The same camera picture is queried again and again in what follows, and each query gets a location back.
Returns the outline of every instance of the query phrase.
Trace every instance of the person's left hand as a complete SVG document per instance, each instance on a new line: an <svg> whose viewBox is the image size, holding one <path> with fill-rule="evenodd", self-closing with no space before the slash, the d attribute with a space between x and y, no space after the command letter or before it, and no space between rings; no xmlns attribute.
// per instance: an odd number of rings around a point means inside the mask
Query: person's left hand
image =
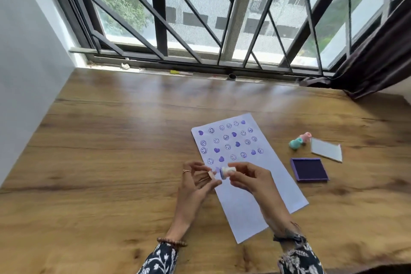
<svg viewBox="0 0 411 274"><path fill-rule="evenodd" d="M211 178L206 184L204 184L204 179L198 180L198 177L195 176L196 172L206 172L205 174L209 177L207 172L211 171L211 168L205 166L201 161L185 162L183 163L183 170L188 171L182 173L174 219L166 235L166 238L171 240L182 239L196 218L198 209L207 194L222 183L221 180Z"/></svg>

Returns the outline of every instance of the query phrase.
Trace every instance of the green foliage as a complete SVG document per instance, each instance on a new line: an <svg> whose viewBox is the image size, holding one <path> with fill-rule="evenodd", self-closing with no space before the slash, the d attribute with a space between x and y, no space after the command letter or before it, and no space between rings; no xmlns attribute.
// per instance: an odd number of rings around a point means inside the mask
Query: green foliage
<svg viewBox="0 0 411 274"><path fill-rule="evenodd" d="M357 8L361 1L362 0L351 0L351 12ZM324 50L324 48L341 28L347 20L347 16L348 11L346 0L333 0L315 28L320 52ZM315 42L310 36L298 55L303 55L305 57L316 57L315 51Z"/></svg>
<svg viewBox="0 0 411 274"><path fill-rule="evenodd" d="M144 6L138 0L103 0L107 6L117 12L135 30L141 31L147 27L150 16L145 12ZM119 23L96 6L103 24L104 31L110 35L130 35Z"/></svg>

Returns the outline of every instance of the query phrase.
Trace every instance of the person's right hand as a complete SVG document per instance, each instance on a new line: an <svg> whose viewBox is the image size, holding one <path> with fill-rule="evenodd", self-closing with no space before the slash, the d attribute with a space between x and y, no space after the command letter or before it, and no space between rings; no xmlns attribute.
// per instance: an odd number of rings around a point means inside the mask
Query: person's right hand
<svg viewBox="0 0 411 274"><path fill-rule="evenodd" d="M290 228L291 215L277 190L271 172L249 162L231 162L228 166L237 170L228 173L231 185L249 191L273 232L277 236L284 235L285 229Z"/></svg>

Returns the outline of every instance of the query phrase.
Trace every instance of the pink handle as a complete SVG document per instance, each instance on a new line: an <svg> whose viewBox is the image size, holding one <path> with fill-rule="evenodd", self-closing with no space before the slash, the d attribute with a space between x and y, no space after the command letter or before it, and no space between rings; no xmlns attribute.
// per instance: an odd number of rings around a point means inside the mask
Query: pink handle
<svg viewBox="0 0 411 274"><path fill-rule="evenodd" d="M310 141L311 133L306 132L306 133L304 133L304 134L301 134L301 135L300 135L300 138L302 139L302 141L303 141L304 143L307 143L307 142Z"/></svg>

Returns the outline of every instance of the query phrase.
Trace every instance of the person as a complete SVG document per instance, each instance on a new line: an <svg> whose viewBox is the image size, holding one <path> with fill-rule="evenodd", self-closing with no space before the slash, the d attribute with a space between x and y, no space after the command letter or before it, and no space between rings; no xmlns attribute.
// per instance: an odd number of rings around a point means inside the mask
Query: person
<svg viewBox="0 0 411 274"><path fill-rule="evenodd" d="M282 274L323 274L321 262L307 243L275 186L271 172L249 162L231 162L228 176L230 184L250 192L260 206L261 213L274 232L284 254L278 261ZM184 234L196 218L203 200L222 181L211 179L211 169L200 161L185 162L177 205L170 229L164 237L157 238L158 245L147 257L138 274L172 274L176 266L178 249L186 246Z"/></svg>

